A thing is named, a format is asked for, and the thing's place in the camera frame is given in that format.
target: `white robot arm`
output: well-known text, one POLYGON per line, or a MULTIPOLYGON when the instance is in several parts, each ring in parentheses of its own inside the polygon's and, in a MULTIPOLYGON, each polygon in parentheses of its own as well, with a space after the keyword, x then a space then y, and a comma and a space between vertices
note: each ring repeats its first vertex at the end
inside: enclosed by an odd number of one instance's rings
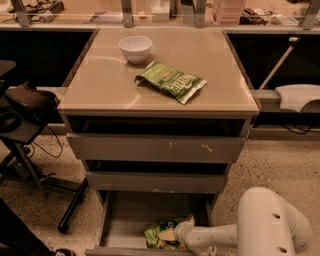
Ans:
POLYGON ((239 256, 294 256, 306 251, 313 231, 307 218, 275 192, 247 190, 238 205, 237 224, 195 227, 180 223, 176 240, 197 256, 214 254, 214 246, 238 247, 239 256))

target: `drawer front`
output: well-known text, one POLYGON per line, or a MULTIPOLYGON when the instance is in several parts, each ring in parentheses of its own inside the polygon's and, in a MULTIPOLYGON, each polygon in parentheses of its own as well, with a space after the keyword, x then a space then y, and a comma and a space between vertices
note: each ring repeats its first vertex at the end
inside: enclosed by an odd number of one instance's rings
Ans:
POLYGON ((96 190, 166 193, 222 193, 225 175, 177 175, 170 173, 87 172, 90 187, 96 190))
POLYGON ((241 137, 69 133, 67 138, 82 160, 235 163, 244 144, 241 137))

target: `beige countertop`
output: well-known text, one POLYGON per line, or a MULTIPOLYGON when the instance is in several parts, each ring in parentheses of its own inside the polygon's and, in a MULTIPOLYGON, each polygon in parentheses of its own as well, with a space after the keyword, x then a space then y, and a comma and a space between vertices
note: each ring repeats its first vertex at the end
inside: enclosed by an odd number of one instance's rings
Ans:
POLYGON ((59 105, 61 113, 196 113, 251 115, 258 107, 220 28, 107 26, 99 29, 59 105), (153 41, 142 64, 126 61, 120 39, 143 35, 153 41), (207 85, 186 105, 134 78, 151 61, 202 77, 207 85))

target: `table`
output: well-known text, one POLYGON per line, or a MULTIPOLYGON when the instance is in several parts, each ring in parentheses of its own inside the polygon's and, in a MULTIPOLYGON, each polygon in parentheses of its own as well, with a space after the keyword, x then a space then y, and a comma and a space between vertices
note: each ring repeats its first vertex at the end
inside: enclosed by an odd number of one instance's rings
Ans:
POLYGON ((106 26, 58 111, 105 207, 97 247, 87 255, 144 255, 143 229, 156 217, 192 212, 210 225, 198 204, 214 207, 259 108, 221 29, 106 26), (133 65, 121 55, 118 42, 131 35, 153 41, 146 62, 133 65), (186 105, 135 84, 155 59, 208 84, 186 105))

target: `terrazzo floor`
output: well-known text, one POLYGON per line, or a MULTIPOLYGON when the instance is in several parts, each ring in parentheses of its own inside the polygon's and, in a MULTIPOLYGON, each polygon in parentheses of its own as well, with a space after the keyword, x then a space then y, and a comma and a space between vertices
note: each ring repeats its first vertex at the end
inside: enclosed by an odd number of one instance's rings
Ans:
MULTIPOLYGON (((34 146, 33 162, 48 174, 81 181, 84 169, 76 160, 63 133, 63 127, 53 127, 63 145, 59 158, 53 158, 34 146)), ((59 146, 50 132, 36 138, 37 144, 52 154, 59 153, 59 146)), ((278 129, 253 129, 229 173, 229 181, 212 212, 216 225, 236 222, 237 205, 241 194, 254 186, 270 188, 302 211, 312 224, 314 241, 303 256, 320 255, 320 133, 295 135, 278 129)), ((8 151, 0 144, 0 159, 8 151)), ((101 223, 102 205, 92 189, 86 191, 69 221, 65 234, 57 225, 64 214, 73 193, 51 191, 42 197, 35 185, 4 180, 0 196, 27 226, 48 247, 72 248, 77 256, 84 256, 85 249, 93 249, 101 223)), ((219 255, 237 255, 236 249, 218 248, 219 255)))

